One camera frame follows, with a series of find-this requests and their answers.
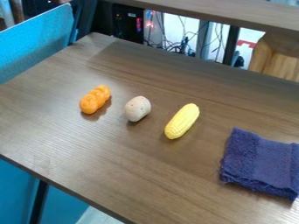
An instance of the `shelf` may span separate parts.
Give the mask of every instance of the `shelf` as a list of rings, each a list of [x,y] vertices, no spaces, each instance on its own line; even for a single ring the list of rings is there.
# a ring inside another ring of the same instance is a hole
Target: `shelf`
[[[110,0],[110,2],[295,37],[298,37],[299,32],[299,8],[266,0]]]

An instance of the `orange toy carrot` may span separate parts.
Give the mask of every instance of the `orange toy carrot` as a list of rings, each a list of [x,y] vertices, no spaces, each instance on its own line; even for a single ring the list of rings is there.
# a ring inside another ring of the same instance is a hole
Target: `orange toy carrot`
[[[93,89],[89,91],[89,94],[95,96],[96,101],[98,102],[98,109],[100,109],[105,104],[106,97],[100,90]]]
[[[105,85],[100,85],[95,89],[89,91],[80,100],[80,109],[83,113],[91,115],[97,109],[100,109],[105,102],[110,98],[111,91]]]
[[[107,86],[105,86],[105,85],[97,86],[97,87],[95,88],[95,90],[100,90],[100,91],[104,94],[104,96],[105,96],[105,101],[107,101],[107,100],[110,98],[110,96],[111,96],[111,91],[110,91],[110,89],[109,89]]]
[[[91,115],[98,109],[98,102],[93,94],[86,94],[80,100],[80,109],[83,113]]]

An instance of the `table surface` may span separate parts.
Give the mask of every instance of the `table surface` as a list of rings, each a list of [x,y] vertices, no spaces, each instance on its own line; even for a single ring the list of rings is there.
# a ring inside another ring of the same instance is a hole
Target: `table surface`
[[[298,37],[299,8],[266,0],[106,0]]]
[[[94,115],[79,99],[113,97]],[[125,103],[144,95],[138,123]],[[186,103],[201,116],[178,140],[165,124]],[[299,84],[90,34],[0,86],[0,158],[121,221],[298,223],[299,200],[219,182],[234,126],[299,142]]]

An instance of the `yellow toy corn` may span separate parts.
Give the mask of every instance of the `yellow toy corn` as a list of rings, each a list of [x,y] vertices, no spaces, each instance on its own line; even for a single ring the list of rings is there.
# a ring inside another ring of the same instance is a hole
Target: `yellow toy corn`
[[[164,133],[169,139],[179,138],[190,129],[200,114],[194,103],[183,106],[166,125]]]

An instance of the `blue cloth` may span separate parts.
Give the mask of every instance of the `blue cloth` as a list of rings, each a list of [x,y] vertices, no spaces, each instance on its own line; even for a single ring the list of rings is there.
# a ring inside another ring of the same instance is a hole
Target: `blue cloth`
[[[298,146],[234,128],[221,161],[220,179],[294,200],[299,193]]]

